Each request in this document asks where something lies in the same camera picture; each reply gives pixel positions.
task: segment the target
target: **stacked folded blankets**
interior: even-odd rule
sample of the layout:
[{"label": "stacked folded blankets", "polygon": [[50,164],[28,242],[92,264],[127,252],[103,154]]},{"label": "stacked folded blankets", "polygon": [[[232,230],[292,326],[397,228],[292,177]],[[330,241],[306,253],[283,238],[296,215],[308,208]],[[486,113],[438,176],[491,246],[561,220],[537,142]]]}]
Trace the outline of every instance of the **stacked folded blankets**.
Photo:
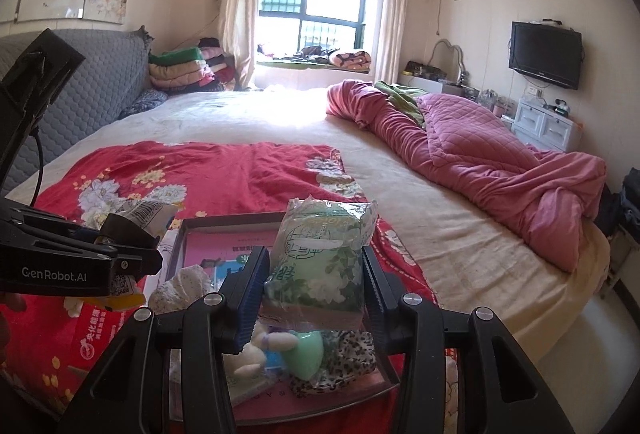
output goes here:
[{"label": "stacked folded blankets", "polygon": [[169,94],[224,90],[223,84],[234,77],[235,70],[226,64],[218,39],[200,43],[197,48],[149,55],[151,84]]},{"label": "stacked folded blankets", "polygon": [[364,50],[353,50],[352,52],[338,50],[329,56],[329,62],[338,68],[352,71],[369,71],[371,56]]}]

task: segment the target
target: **snack package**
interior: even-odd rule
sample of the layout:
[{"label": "snack package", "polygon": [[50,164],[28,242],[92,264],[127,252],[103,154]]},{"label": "snack package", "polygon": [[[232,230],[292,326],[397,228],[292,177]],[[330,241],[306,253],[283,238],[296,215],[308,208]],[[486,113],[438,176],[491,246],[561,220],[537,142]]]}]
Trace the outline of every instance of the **snack package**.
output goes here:
[{"label": "snack package", "polygon": [[[118,243],[120,237],[129,236],[131,227],[144,230],[149,236],[154,238],[157,246],[172,221],[179,208],[176,205],[162,203],[152,200],[127,200],[115,213],[117,216],[125,218],[116,225],[107,221],[104,222],[100,231],[105,235],[100,235],[96,244],[108,245]],[[110,295],[106,297],[81,297],[80,300],[106,309],[107,311],[125,311],[143,306],[146,302],[145,295],[137,286],[136,280],[131,275],[116,275],[111,281]]]},{"label": "snack package", "polygon": [[362,248],[377,219],[376,202],[291,200],[271,251],[262,321],[298,332],[359,329]]}]

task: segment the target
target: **wall-mounted tv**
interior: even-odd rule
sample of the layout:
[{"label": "wall-mounted tv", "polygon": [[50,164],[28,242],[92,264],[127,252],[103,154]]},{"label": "wall-mounted tv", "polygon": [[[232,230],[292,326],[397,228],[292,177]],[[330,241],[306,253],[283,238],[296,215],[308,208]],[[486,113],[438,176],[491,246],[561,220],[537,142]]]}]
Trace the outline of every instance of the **wall-mounted tv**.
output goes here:
[{"label": "wall-mounted tv", "polygon": [[562,88],[577,89],[582,34],[534,23],[511,23],[509,68]]}]

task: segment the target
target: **leopard print fabric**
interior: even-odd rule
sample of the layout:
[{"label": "leopard print fabric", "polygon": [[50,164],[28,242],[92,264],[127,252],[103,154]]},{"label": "leopard print fabric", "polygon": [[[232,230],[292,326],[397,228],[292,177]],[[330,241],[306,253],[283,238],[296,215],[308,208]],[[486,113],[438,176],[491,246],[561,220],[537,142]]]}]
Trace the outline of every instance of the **leopard print fabric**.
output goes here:
[{"label": "leopard print fabric", "polygon": [[324,357],[316,375],[307,382],[292,376],[289,386],[298,398],[333,392],[376,370],[373,337],[367,331],[323,331]]}]

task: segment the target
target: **barcode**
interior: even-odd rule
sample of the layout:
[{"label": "barcode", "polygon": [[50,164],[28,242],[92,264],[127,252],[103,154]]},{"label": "barcode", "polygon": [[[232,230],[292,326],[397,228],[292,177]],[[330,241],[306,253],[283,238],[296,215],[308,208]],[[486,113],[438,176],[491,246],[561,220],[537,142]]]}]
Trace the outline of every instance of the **barcode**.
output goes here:
[{"label": "barcode", "polygon": [[109,294],[113,297],[116,295],[133,295],[133,287],[130,275],[116,275],[111,279],[111,287]]},{"label": "barcode", "polygon": [[144,228],[158,214],[162,205],[156,201],[141,201],[137,207],[129,212],[129,215],[138,221],[138,226]]}]

